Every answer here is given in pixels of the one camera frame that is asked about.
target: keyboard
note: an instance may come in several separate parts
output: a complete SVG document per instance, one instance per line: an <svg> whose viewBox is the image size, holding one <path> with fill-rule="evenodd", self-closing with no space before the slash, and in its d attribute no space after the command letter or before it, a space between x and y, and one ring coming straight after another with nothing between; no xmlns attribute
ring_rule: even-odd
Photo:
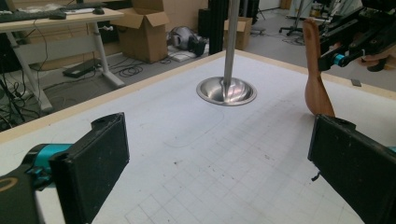
<svg viewBox="0 0 396 224"><path fill-rule="evenodd" d="M35 13L16 11L12 14L0 15L0 23L12 22L12 21L34 21L34 20L39 20L39 19L46 19L52 15L58 15L59 13L70 11L70 10L104 7L105 5L106 4L102 3L102 2L77 3L77 4L72 4L72 5L68 5L65 7L61 7L56 10L41 11L41 12L35 12Z"/></svg>

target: cardboard box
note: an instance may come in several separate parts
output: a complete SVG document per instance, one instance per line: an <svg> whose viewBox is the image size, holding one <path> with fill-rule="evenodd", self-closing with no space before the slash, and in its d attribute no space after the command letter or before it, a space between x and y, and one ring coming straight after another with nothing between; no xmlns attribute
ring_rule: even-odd
<svg viewBox="0 0 396 224"><path fill-rule="evenodd" d="M238 25L236 28L236 40L235 40L235 48L236 49L245 49L248 45L248 41L250 38L250 30L251 30L251 18L239 17ZM224 22L224 47L227 48L228 43L228 27L229 21Z"/></svg>
<svg viewBox="0 0 396 224"><path fill-rule="evenodd" d="M198 11L208 8L207 1L202 0L163 0L163 7L170 22L165 25L166 31L178 26L198 29Z"/></svg>
<svg viewBox="0 0 396 224"><path fill-rule="evenodd" d="M291 0L281 0L280 1L280 8L281 9L290 9Z"/></svg>
<svg viewBox="0 0 396 224"><path fill-rule="evenodd" d="M124 16L110 22L117 25L123 55L146 63L166 58L165 24L169 19L163 1L134 0L133 6L118 10Z"/></svg>

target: table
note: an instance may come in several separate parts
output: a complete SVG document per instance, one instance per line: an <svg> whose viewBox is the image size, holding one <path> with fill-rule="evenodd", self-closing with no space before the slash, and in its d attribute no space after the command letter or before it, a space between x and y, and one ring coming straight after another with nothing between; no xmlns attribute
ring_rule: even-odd
<svg viewBox="0 0 396 224"><path fill-rule="evenodd" d="M247 105L202 100L197 85L224 72L224 51L0 133L0 175L42 143L74 143L91 121L124 112L130 163L99 223L323 223L361 219L307 159L314 116L305 68L236 51ZM396 146L396 94L322 74L337 116ZM48 223L64 223L55 189L37 193Z"/></svg>
<svg viewBox="0 0 396 224"><path fill-rule="evenodd" d="M108 78L118 88L125 86L125 84L114 74L112 74L107 65L105 50L102 43L102 38L97 26L98 21L111 21L122 17L123 14L105 8L104 15L94 15L92 13L68 15L66 20L36 20L36 21L14 21L7 23L0 23L0 33L6 33L11 47L13 48L21 67L28 77L32 92L40 104L40 109L43 112L52 111L53 107L47 95L39 86L39 81L29 67L32 63L41 63L46 60L60 59L68 56L82 54L90 51L98 50L102 61L102 74ZM64 40L51 41L47 43L19 45L12 34L12 32L26 31L33 29L45 29L51 27L66 26L72 24L90 23L93 27L93 35L74 37Z"/></svg>

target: stainless steel bowl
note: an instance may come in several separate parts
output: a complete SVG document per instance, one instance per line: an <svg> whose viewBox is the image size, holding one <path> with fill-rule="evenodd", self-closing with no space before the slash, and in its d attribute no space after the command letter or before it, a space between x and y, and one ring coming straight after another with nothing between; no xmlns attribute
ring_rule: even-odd
<svg viewBox="0 0 396 224"><path fill-rule="evenodd" d="M204 100L216 105L244 105L257 96L257 91L253 86L234 77L231 78L227 91L223 77L211 77L198 84L197 93Z"/></svg>

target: desk leg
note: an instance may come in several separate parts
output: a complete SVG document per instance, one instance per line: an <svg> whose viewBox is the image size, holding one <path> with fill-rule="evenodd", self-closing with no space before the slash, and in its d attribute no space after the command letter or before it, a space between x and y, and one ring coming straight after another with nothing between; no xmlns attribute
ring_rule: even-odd
<svg viewBox="0 0 396 224"><path fill-rule="evenodd" d="M18 61L20 61L24 73L26 74L27 78L30 81L30 84L32 85L32 92L35 95L35 98L37 99L40 105L41 111L46 113L52 111L53 107L50 104L50 100L48 99L46 93L44 93L43 90L41 90L40 87L38 86L38 82L37 80L35 80L35 77L32 74L32 70L30 69L29 64L27 64L26 61L23 59L19 45L15 40L14 36L12 35L12 33L7 33L7 37L9 42L11 43L11 47L13 48L15 55L18 58Z"/></svg>
<svg viewBox="0 0 396 224"><path fill-rule="evenodd" d="M118 88L124 87L125 83L122 80L120 80L118 77L116 77L113 73L111 73L110 70L108 70L107 58L105 55L105 49L103 48L102 37L100 36L99 33L98 24L96 22L93 22L92 25L94 31L93 34L95 36L96 49L99 50L100 59L102 61L103 75L111 82L113 82L116 85L116 87Z"/></svg>

